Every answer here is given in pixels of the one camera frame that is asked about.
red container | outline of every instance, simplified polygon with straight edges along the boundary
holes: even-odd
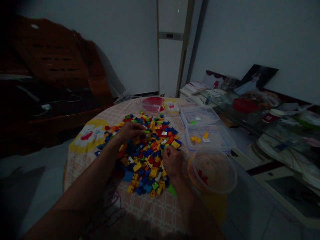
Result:
[[[248,100],[240,99],[240,98],[236,98],[233,100],[233,107],[235,110],[243,113],[250,113],[258,110],[257,105],[255,105],[254,103]]]

wooden furniture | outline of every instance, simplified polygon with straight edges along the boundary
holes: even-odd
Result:
[[[14,113],[0,127],[1,157],[57,145],[61,131],[83,126],[113,106],[106,73],[92,41],[83,40],[79,33],[47,19],[22,16],[16,16],[13,21],[9,41],[21,57],[18,61],[23,61],[22,65],[29,69],[29,75],[56,91],[90,89],[99,106],[77,114],[28,120],[17,117],[19,113],[14,113],[15,109],[1,106],[1,112]]]

floor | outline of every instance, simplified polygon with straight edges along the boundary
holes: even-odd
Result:
[[[0,160],[0,181],[12,234],[21,237],[62,194],[68,145],[44,148],[27,156]],[[228,195],[227,219],[221,226],[227,239],[320,239],[320,232],[291,223],[252,184],[235,163],[238,185]]]

white wall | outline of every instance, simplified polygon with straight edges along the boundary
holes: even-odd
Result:
[[[320,103],[318,0],[209,0],[190,81],[278,68],[267,89]]]
[[[32,0],[18,14],[47,18],[94,41],[112,95],[123,87],[134,94],[158,91],[156,0]]]

hand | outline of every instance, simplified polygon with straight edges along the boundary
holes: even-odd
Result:
[[[168,146],[163,151],[162,159],[164,169],[171,180],[182,176],[181,166],[183,162],[183,155],[181,152],[173,146]]]
[[[126,122],[116,135],[112,138],[113,142],[123,144],[125,141],[132,139],[136,136],[144,134],[143,130],[147,128],[140,123]]]

